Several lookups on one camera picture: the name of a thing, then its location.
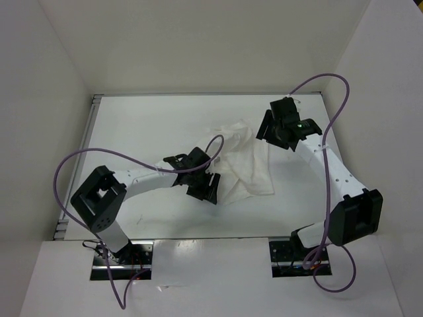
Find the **white pleated skirt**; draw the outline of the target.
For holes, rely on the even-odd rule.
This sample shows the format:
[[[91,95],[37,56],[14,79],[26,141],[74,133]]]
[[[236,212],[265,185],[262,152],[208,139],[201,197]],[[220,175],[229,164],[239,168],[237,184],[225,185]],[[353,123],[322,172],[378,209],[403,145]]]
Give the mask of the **white pleated skirt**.
[[[209,128],[197,146],[209,155],[219,149],[220,141],[211,141],[222,135],[222,150],[210,166],[210,172],[221,175],[217,189],[217,203],[229,205],[254,196],[273,195],[274,187],[268,167],[269,146],[256,138],[250,120],[239,120],[231,125]]]

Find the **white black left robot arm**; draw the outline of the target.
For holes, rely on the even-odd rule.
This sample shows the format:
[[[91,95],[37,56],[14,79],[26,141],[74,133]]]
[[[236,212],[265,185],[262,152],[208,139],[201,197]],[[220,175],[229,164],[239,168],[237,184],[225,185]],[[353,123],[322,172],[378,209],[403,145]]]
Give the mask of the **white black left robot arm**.
[[[89,231],[98,236],[117,264],[126,264],[137,253],[136,247],[116,220],[123,202],[149,191],[187,186],[186,194],[217,203],[221,176],[206,168],[186,173],[181,163],[162,160],[152,169],[113,172],[106,166],[95,168],[71,198],[71,205]]]

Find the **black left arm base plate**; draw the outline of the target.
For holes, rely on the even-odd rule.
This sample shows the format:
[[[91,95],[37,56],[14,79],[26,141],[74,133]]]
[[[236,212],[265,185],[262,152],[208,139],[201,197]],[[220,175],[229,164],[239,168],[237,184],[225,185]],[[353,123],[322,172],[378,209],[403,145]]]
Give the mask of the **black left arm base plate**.
[[[106,260],[100,243],[96,240],[84,240],[82,245],[94,252],[90,280],[109,280]],[[133,242],[132,249],[125,254],[120,254],[117,258],[112,252],[108,251],[108,262],[114,281],[150,280],[152,276],[153,242]]]

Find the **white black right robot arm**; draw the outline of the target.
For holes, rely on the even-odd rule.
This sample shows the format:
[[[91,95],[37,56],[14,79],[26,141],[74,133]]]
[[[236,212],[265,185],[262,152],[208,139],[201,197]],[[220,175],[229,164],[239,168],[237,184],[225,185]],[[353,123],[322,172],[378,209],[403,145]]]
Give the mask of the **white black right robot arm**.
[[[345,167],[327,130],[297,110],[267,110],[252,120],[209,128],[197,146],[220,175],[211,212],[218,235],[292,235],[291,255],[305,259],[320,244],[343,246],[373,234],[383,198]]]

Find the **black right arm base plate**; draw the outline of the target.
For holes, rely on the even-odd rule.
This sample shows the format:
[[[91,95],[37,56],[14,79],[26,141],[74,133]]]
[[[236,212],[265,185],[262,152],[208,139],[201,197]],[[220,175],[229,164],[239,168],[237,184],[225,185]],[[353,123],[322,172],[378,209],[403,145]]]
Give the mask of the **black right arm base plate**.
[[[313,276],[316,269],[317,275],[332,275],[326,250],[311,269],[304,269],[304,256],[293,251],[288,238],[270,239],[268,245],[273,278]]]

